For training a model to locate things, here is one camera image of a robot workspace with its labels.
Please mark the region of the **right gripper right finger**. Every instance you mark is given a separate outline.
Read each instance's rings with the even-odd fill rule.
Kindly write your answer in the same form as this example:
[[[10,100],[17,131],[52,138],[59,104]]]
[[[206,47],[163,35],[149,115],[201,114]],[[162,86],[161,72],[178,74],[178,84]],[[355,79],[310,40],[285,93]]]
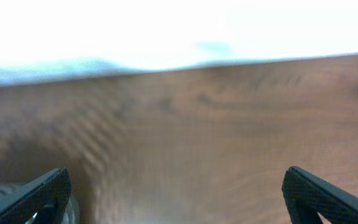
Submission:
[[[358,197],[300,167],[288,168],[282,193],[293,224],[358,223]]]

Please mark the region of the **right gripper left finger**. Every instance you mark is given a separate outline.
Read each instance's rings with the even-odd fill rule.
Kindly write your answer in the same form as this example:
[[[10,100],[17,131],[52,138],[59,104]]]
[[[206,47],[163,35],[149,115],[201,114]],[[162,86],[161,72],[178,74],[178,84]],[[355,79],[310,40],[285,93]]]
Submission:
[[[59,224],[71,195],[65,168],[53,169],[10,193],[0,195],[0,223]]]

